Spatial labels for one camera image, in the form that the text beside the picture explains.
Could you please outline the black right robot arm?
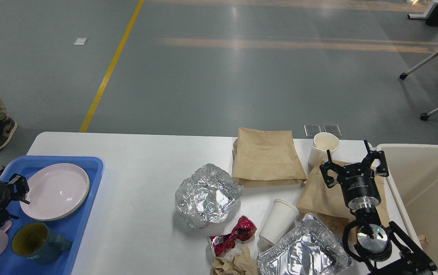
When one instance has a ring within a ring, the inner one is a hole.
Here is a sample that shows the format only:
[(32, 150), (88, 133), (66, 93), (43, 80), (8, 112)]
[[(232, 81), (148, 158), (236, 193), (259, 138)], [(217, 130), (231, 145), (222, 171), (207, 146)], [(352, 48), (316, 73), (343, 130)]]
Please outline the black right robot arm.
[(327, 150), (319, 169), (327, 188), (340, 185), (345, 206), (354, 216), (343, 230), (344, 250), (364, 263), (371, 275), (432, 275), (435, 262), (397, 223), (383, 226), (377, 211), (381, 195), (376, 176), (389, 176), (384, 151), (374, 151), (364, 141), (367, 155), (360, 162), (341, 166)]

